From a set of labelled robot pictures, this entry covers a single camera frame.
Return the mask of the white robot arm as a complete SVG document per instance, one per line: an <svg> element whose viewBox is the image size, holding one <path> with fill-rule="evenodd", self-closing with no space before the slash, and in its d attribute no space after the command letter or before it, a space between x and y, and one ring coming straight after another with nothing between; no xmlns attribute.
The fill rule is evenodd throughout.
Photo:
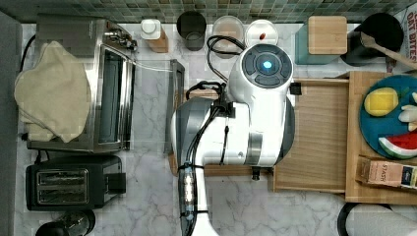
<svg viewBox="0 0 417 236"><path fill-rule="evenodd" d="M217 98L191 97L171 119L177 158L182 236L217 236L209 221L205 167L209 164L272 167L291 149L294 108L287 97L293 63L276 45L245 49L225 83L200 82Z"/></svg>

